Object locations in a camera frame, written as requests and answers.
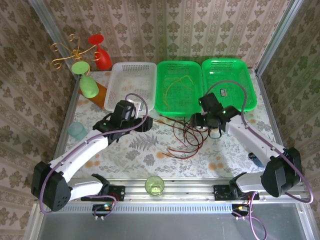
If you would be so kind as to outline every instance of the green plastic basket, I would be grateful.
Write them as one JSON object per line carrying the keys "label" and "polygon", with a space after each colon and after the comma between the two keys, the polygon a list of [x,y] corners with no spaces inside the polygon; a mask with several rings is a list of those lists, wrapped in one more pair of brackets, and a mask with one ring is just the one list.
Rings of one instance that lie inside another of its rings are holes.
{"label": "green plastic basket", "polygon": [[156,71],[154,108],[168,117],[200,113],[203,96],[201,67],[194,61],[162,61]]}
{"label": "green plastic basket", "polygon": [[[202,75],[205,93],[219,81],[232,80],[244,86],[247,92],[244,110],[251,111],[256,107],[257,97],[245,62],[233,58],[208,59],[202,63]],[[239,86],[232,83],[221,83],[214,87],[210,93],[215,94],[224,108],[234,106],[241,111],[245,94]]]}

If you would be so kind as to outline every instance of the purple cable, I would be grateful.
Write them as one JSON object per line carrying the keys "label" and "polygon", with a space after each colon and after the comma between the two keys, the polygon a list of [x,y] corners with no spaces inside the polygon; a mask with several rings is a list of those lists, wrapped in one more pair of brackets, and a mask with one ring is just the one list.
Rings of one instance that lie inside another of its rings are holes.
{"label": "purple cable", "polygon": [[298,174],[298,176],[300,177],[300,179],[305,183],[306,185],[306,188],[308,189],[309,193],[310,193],[310,199],[307,199],[307,200],[303,200],[301,198],[298,198],[296,196],[293,196],[292,194],[288,193],[288,192],[285,192],[286,195],[288,195],[289,197],[299,201],[299,202],[302,202],[302,203],[305,203],[305,204],[310,204],[314,201],[314,193],[312,191],[312,188],[310,186],[310,184],[308,183],[307,179],[304,177],[304,175],[299,171],[299,169],[297,169],[297,167],[295,165],[293,165],[291,163],[291,161],[281,152],[279,151],[277,148],[275,148],[270,142],[268,142],[267,140],[265,140],[263,137],[261,137],[258,133],[256,133],[256,131],[254,131],[250,126],[248,126],[248,123],[246,122],[246,119],[245,119],[245,106],[246,106],[246,103],[247,103],[247,92],[246,92],[246,89],[238,82],[236,81],[231,81],[231,80],[223,80],[223,81],[219,81],[217,83],[215,83],[214,85],[212,85],[208,91],[205,93],[205,95],[207,95],[211,89],[213,89],[215,86],[219,85],[219,84],[222,84],[222,83],[232,83],[232,84],[235,84],[235,85],[238,85],[242,90],[243,90],[243,93],[244,93],[244,102],[243,102],[243,105],[241,107],[241,119],[242,119],[242,122],[244,124],[244,126],[253,134],[255,135],[258,139],[260,139],[262,142],[264,142],[265,144],[267,144],[271,149],[273,148],[274,151],[279,154],[284,160],[285,162]]}
{"label": "purple cable", "polygon": [[103,132],[103,133],[100,133],[96,136],[93,136],[91,138],[89,138],[87,141],[84,141],[83,143],[81,143],[79,146],[77,146],[75,149],[73,149],[68,155],[66,155],[56,166],[54,166],[48,173],[48,175],[45,177],[44,181],[43,181],[43,184],[42,184],[42,187],[41,187],[41,191],[40,191],[40,196],[39,196],[39,207],[40,207],[40,211],[47,215],[47,214],[50,214],[52,213],[53,211],[46,211],[45,210],[45,207],[44,207],[44,193],[45,193],[45,189],[46,189],[46,185],[47,185],[47,182],[49,180],[49,178],[51,177],[51,175],[61,166],[63,165],[63,163],[65,161],[67,161],[73,154],[75,154],[80,148],[82,148],[84,145],[87,145],[89,144],[91,141],[99,138],[99,137],[102,137],[102,136],[106,136],[106,135],[109,135],[109,134],[118,134],[118,133],[125,133],[125,132],[129,132],[129,131],[132,131],[138,127],[140,127],[142,124],[144,124],[144,122],[147,120],[147,117],[148,117],[148,106],[147,106],[147,103],[146,101],[141,97],[139,96],[138,94],[136,93],[129,93],[125,96],[125,100],[127,100],[128,96],[136,96],[137,98],[139,98],[143,104],[145,105],[145,116],[143,117],[142,121],[135,125],[135,126],[132,126],[132,127],[129,127],[129,128],[126,128],[126,129],[119,129],[119,130],[113,130],[113,131],[107,131],[107,132]]}
{"label": "purple cable", "polygon": [[[104,216],[104,218],[106,217],[109,217],[109,215],[111,214],[111,212],[115,209],[116,205],[117,205],[117,199],[114,197],[114,196],[111,196],[111,195],[89,195],[87,196],[88,198],[92,198],[92,199],[98,199],[98,198],[109,198],[109,199],[112,199],[114,201],[114,205],[113,207],[111,208],[111,210],[108,212],[108,214],[106,214]],[[97,213],[97,210],[99,209],[100,207],[96,207],[93,211],[93,215],[96,216],[96,213]]]}
{"label": "purple cable", "polygon": [[[237,216],[240,217],[240,218],[242,218],[242,217],[245,218],[245,219],[246,219],[246,218],[249,218],[251,231],[252,231],[255,239],[257,239],[257,240],[266,240],[267,237],[268,237],[268,233],[267,233],[267,229],[266,229],[265,225],[263,224],[263,222],[262,222],[259,218],[255,217],[255,216],[252,216],[252,204],[253,204],[253,199],[255,198],[255,195],[256,195],[257,193],[258,193],[258,192],[255,191],[255,192],[252,194],[252,197],[251,197],[252,200],[250,201],[250,204],[249,204],[249,216],[241,216],[239,213],[237,213],[237,212],[235,212],[235,211],[233,211],[232,213],[235,214],[235,215],[237,215]],[[263,239],[260,239],[260,238],[257,236],[257,234],[256,234],[256,232],[255,232],[254,225],[253,225],[253,223],[252,223],[252,219],[257,220],[257,221],[261,224],[261,226],[263,227],[263,230],[264,230],[264,238],[263,238]]]}

